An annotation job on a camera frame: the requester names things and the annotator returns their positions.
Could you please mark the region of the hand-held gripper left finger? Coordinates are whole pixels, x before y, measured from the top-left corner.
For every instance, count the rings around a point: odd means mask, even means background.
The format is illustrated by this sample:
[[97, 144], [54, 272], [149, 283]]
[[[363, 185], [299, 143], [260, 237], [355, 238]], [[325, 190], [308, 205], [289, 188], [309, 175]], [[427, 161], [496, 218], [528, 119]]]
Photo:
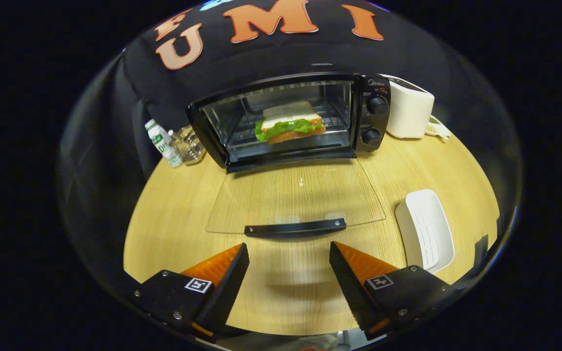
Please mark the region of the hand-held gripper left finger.
[[215, 342], [249, 263], [247, 244], [241, 243], [181, 273], [163, 269], [132, 289], [132, 304], [185, 337]]

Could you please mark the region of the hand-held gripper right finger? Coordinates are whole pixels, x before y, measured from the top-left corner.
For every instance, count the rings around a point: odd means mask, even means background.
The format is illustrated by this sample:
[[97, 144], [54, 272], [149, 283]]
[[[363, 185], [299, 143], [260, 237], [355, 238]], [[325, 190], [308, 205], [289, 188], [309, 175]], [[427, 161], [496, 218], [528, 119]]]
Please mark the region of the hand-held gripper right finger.
[[455, 302], [460, 291], [417, 265], [397, 268], [332, 241], [329, 262], [367, 340], [397, 336]]

